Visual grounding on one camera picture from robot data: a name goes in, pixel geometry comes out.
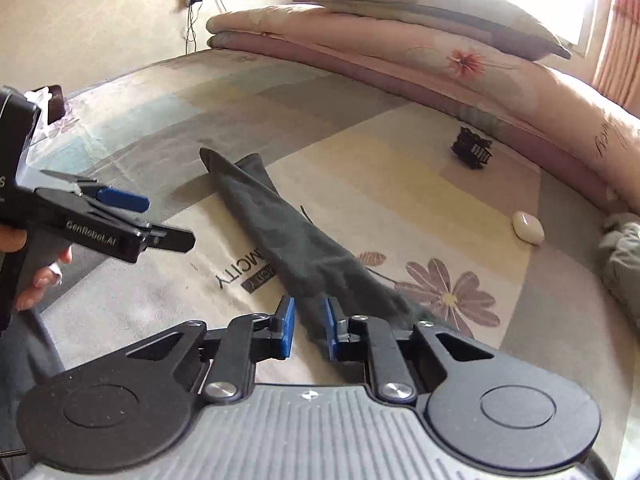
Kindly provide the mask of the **dark grey trousers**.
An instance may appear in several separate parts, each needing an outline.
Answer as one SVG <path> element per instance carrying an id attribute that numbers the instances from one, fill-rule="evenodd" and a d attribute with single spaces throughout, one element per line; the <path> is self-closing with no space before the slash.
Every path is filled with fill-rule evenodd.
<path id="1" fill-rule="evenodd" d="M 284 200 L 259 155 L 229 162 L 201 148 L 200 156 L 233 218 L 296 299 L 309 336 L 326 338 L 329 297 L 337 299 L 346 315 L 382 318 L 395 330 L 434 321 L 434 315 L 422 313 L 407 295 L 377 281 L 351 252 Z"/>

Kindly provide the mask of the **striped pastel bed sheet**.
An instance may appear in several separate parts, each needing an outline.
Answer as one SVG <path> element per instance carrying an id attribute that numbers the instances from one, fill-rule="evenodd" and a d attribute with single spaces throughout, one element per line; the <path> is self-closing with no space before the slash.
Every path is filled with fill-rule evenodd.
<path id="1" fill-rule="evenodd" d="M 383 285 L 444 274 L 445 301 L 484 344 L 585 387 L 596 448 L 639 471 L 639 341 L 597 271 L 602 212 L 502 144 L 483 171 L 451 153 L 459 123 L 316 68 L 238 51 L 174 58 L 74 93 L 30 162 L 149 197 L 148 218 L 193 231 L 185 255 L 129 264 L 76 247 L 43 311 L 66 367 L 189 318 L 221 326 L 283 294 L 201 161 L 260 155 L 281 196 L 361 258 Z M 512 228 L 544 228 L 539 246 Z"/>

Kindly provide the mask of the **white earbuds case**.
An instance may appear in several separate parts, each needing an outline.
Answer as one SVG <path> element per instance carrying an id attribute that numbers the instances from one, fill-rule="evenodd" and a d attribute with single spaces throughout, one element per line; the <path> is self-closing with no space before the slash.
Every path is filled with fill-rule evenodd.
<path id="1" fill-rule="evenodd" d="M 512 216 L 514 234 L 523 242 L 539 246 L 544 241 L 544 228 L 540 221 L 531 214 L 517 211 Z"/>

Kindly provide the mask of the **black hair claw clip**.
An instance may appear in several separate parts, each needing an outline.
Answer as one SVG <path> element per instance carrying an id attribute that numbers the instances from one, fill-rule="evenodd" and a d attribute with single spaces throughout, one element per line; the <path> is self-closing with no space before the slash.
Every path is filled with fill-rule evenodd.
<path id="1" fill-rule="evenodd" d="M 491 140 L 483 138 L 469 128 L 461 127 L 451 151 L 469 168 L 483 169 L 492 157 L 491 147 Z"/>

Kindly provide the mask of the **bundled grey white cloth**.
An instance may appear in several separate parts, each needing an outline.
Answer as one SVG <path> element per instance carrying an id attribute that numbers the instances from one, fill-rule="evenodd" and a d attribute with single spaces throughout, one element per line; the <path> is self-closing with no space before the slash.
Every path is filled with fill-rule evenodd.
<path id="1" fill-rule="evenodd" d="M 603 285 L 639 325 L 639 217 L 612 214 L 605 219 L 597 250 Z"/>

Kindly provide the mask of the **folded floral pink quilt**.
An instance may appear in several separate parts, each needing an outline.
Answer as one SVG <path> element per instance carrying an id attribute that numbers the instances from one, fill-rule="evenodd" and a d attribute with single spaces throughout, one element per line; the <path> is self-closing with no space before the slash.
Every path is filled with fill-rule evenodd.
<path id="1" fill-rule="evenodd" d="M 214 44 L 225 32 L 280 40 L 528 125 L 593 170 L 632 209 L 639 207 L 638 118 L 558 70 L 450 32 L 309 4 L 219 14 L 206 28 Z"/>

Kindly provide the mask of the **grey floral pillow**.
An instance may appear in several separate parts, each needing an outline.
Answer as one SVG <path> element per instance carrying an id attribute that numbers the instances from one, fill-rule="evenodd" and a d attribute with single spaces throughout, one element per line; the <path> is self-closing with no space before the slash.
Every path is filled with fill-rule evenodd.
<path id="1" fill-rule="evenodd" d="M 506 0 L 294 0 L 332 12 L 400 21 L 450 32 L 488 44 L 503 53 L 538 61 L 548 55 L 570 58 L 540 21 Z"/>

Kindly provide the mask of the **pink right curtain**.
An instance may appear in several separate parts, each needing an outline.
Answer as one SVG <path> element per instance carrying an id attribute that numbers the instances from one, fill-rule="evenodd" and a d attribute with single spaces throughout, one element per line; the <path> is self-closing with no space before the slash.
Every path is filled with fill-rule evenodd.
<path id="1" fill-rule="evenodd" d="M 639 0 L 611 0 L 592 86 L 639 115 Z"/>

